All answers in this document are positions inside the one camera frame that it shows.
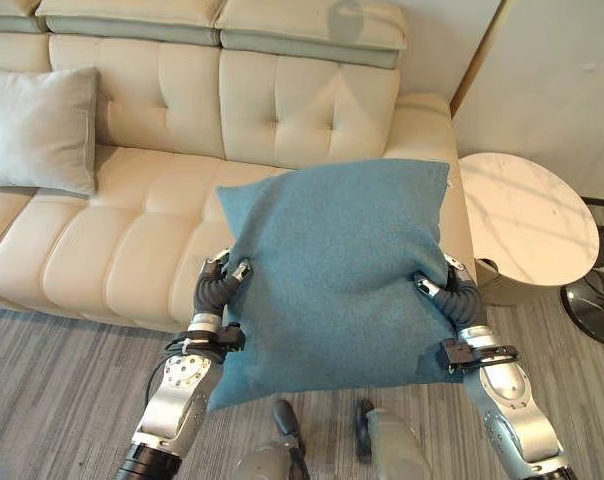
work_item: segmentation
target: wall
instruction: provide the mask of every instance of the wall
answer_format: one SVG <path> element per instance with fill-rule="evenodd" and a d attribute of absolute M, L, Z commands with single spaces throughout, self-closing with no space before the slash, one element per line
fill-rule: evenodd
<path fill-rule="evenodd" d="M 516 0 L 455 127 L 460 156 L 520 155 L 604 198 L 604 0 Z"/>
<path fill-rule="evenodd" d="M 392 1 L 405 8 L 409 23 L 401 92 L 451 100 L 499 0 Z"/>

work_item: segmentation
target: sofa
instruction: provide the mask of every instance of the sofa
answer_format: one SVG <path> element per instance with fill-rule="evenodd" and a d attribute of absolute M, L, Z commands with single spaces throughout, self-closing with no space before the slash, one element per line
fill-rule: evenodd
<path fill-rule="evenodd" d="M 398 95 L 407 37 L 370 1 L 0 0 L 0 69 L 99 72 L 96 193 L 0 188 L 0 307 L 183 329 L 233 243 L 216 186 L 359 159 L 448 163 L 441 247 L 473 269 L 448 105 Z"/>

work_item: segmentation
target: floor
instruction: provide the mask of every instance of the floor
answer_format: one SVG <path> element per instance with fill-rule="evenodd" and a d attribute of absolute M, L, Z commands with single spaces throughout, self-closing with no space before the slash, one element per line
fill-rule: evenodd
<path fill-rule="evenodd" d="M 488 313 L 503 340 L 520 347 L 536 401 L 578 477 L 604 480 L 604 345 L 573 325 L 557 292 Z M 168 338 L 0 310 L 0 479 L 113 478 Z M 373 478 L 355 459 L 351 415 L 362 396 L 413 426 L 435 480 L 506 478 L 459 385 L 284 396 L 300 418 L 314 479 Z M 210 414 L 179 478 L 230 478 L 242 454 L 275 434 L 271 402 Z"/>

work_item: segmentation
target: round side table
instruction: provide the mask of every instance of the round side table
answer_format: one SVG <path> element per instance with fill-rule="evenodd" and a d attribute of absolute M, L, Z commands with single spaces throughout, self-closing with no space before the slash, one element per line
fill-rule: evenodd
<path fill-rule="evenodd" d="M 487 303 L 514 305 L 593 267 L 599 238 L 582 199 L 545 168 L 514 155 L 460 161 L 478 285 Z"/>

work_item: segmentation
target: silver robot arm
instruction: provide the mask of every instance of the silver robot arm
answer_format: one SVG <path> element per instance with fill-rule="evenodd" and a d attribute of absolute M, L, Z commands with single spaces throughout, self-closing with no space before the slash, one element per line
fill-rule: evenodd
<path fill-rule="evenodd" d="M 167 480 L 177 474 L 222 377 L 226 353 L 243 349 L 239 324 L 223 327 L 222 314 L 251 267 L 244 260 L 228 274 L 228 259 L 224 250 L 204 263 L 193 295 L 195 315 L 166 348 L 162 382 L 146 405 L 116 480 Z"/>
<path fill-rule="evenodd" d="M 457 333 L 443 342 L 443 360 L 450 371 L 464 372 L 464 388 L 504 471 L 513 480 L 577 479 L 555 430 L 533 400 L 516 349 L 502 345 L 487 326 L 482 299 L 465 266 L 445 257 L 446 289 L 421 274 L 416 285 Z"/>

